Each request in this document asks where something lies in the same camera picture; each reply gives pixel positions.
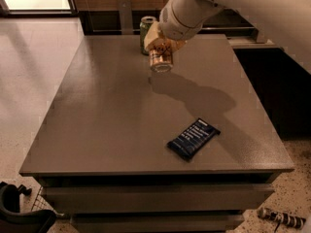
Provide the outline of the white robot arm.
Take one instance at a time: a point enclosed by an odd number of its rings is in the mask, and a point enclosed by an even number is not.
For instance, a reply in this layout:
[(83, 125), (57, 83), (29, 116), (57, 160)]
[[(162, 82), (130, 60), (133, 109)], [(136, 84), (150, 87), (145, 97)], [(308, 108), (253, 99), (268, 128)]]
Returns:
[(169, 0), (144, 39), (145, 50), (178, 50), (224, 8), (239, 13), (305, 70), (311, 69), (311, 0)]

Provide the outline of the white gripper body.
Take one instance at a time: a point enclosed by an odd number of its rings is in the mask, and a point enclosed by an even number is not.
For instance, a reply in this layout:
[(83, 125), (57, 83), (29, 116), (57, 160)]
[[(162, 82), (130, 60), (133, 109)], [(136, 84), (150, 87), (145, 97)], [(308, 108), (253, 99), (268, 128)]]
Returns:
[(186, 41), (223, 9), (214, 0), (169, 0), (160, 13), (160, 29), (165, 38)]

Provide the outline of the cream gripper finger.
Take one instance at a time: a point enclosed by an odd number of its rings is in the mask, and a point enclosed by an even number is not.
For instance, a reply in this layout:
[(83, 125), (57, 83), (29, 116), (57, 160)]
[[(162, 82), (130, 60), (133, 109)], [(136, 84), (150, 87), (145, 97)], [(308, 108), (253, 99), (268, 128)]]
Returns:
[(186, 44), (186, 41), (175, 41), (175, 40), (171, 40), (171, 41), (170, 41), (171, 49), (172, 49), (173, 51), (179, 50), (179, 49), (182, 48), (185, 44)]
[(156, 50), (164, 52), (165, 37), (158, 21), (155, 21), (148, 30), (144, 39), (144, 49), (145, 51)]

